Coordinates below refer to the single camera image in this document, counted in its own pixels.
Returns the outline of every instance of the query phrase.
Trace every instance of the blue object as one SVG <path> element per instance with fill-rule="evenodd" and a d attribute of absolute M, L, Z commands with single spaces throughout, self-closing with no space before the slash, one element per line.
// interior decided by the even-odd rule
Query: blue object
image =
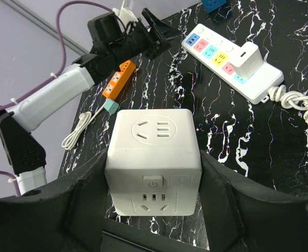
<path fill-rule="evenodd" d="M 202 0 L 202 3 L 207 12 L 210 13 L 226 4 L 227 0 Z"/>
<path fill-rule="evenodd" d="M 114 114 L 118 110 L 119 104 L 111 99 L 106 99 L 104 104 L 104 109 L 106 109 L 110 114 Z"/>
<path fill-rule="evenodd" d="M 218 51 L 217 47 L 214 47 L 213 45 L 209 46 L 203 53 L 203 55 L 210 59 L 212 56 L 215 55 L 215 53 Z"/>
<path fill-rule="evenodd" d="M 196 35 L 195 33 L 191 34 L 191 36 L 187 40 L 187 44 L 193 46 L 197 40 L 199 40 L 200 36 Z"/>
<path fill-rule="evenodd" d="M 233 78 L 234 78 L 235 80 L 237 80 L 240 84 L 244 84 L 244 83 L 246 82 L 246 80 L 244 80 L 242 77 L 240 77 L 240 76 L 237 75 L 237 74 L 235 74 L 235 75 L 233 76 Z"/>

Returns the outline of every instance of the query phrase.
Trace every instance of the white power cord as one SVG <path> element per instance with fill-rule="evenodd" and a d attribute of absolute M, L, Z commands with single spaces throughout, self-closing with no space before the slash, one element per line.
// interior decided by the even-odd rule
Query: white power cord
<path fill-rule="evenodd" d="M 285 109 L 295 108 L 300 111 L 306 111 L 304 119 L 308 124 L 308 96 L 296 91 L 286 92 L 286 86 L 271 87 L 268 91 L 271 101 L 280 102 Z"/>
<path fill-rule="evenodd" d="M 65 150 L 72 150 L 73 147 L 76 145 L 80 134 L 89 126 L 90 123 L 94 120 L 94 118 L 100 114 L 100 112 L 104 109 L 105 103 L 98 109 L 98 111 L 92 116 L 91 112 L 85 112 L 79 115 L 79 122 L 74 129 L 73 132 L 71 132 L 70 135 L 68 135 L 63 142 L 61 143 L 61 146 Z"/>

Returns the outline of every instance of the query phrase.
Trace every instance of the white cube power strip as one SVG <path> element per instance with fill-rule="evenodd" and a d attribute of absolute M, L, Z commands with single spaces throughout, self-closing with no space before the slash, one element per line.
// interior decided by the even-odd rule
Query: white cube power strip
<path fill-rule="evenodd" d="M 257 45 L 239 47 L 202 24 L 182 46 L 253 104 L 267 102 L 269 89 L 284 80 L 282 71 L 261 58 Z"/>
<path fill-rule="evenodd" d="M 201 174 L 200 152 L 189 110 L 118 113 L 105 176 L 119 215 L 191 215 Z"/>

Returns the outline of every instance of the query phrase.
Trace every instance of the orange socket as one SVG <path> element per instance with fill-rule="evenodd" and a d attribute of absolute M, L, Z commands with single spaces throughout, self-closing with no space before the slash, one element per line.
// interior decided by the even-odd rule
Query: orange socket
<path fill-rule="evenodd" d="M 120 72 L 116 72 L 112 79 L 108 82 L 102 95 L 106 98 L 116 100 L 122 88 L 125 86 L 129 77 L 134 72 L 137 66 L 130 60 L 125 61 L 120 65 Z"/>

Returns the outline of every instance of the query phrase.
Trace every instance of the black marble table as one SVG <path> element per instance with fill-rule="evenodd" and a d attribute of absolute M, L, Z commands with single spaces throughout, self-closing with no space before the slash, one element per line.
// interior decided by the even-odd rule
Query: black marble table
<path fill-rule="evenodd" d="M 308 196 L 308 126 L 303 113 L 272 101 L 252 105 L 180 46 L 198 23 L 239 46 L 252 41 L 283 71 L 288 89 L 308 94 L 308 0 L 228 0 L 211 16 L 198 4 L 165 22 L 183 36 L 153 61 L 141 55 L 132 59 L 138 69 L 121 93 L 120 110 L 187 108 L 193 113 L 200 149 L 260 184 Z M 106 83 L 83 94 L 77 118 L 103 104 Z M 108 147 L 115 118 L 106 112 L 97 118 L 79 146 L 65 154 L 60 175 Z M 110 198 L 108 205 L 107 218 L 209 249 L 200 202 L 187 217 L 120 217 Z"/>

